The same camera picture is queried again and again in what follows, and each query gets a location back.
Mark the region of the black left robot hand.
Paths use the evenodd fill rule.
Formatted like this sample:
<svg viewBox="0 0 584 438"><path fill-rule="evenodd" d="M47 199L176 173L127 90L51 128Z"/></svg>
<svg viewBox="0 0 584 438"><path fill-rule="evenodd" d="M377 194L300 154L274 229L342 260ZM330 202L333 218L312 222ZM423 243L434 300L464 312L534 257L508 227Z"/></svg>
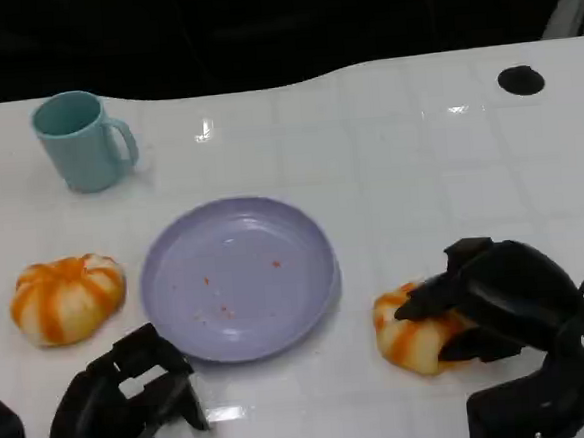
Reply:
<svg viewBox="0 0 584 438"><path fill-rule="evenodd" d="M146 323L72 379L49 438L155 438L179 418L206 432L192 374L185 356Z"/></svg>

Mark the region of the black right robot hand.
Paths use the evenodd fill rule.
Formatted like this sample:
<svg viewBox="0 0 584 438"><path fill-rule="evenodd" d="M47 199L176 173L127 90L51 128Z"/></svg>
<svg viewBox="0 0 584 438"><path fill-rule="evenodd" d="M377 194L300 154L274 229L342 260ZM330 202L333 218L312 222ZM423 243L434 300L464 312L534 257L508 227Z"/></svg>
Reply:
<svg viewBox="0 0 584 438"><path fill-rule="evenodd" d="M462 238L445 249L447 267L409 293L398 321L456 314L471 326L442 347L442 362L483 362L548 352L563 325L584 312L583 294L565 271L530 245Z"/></svg>

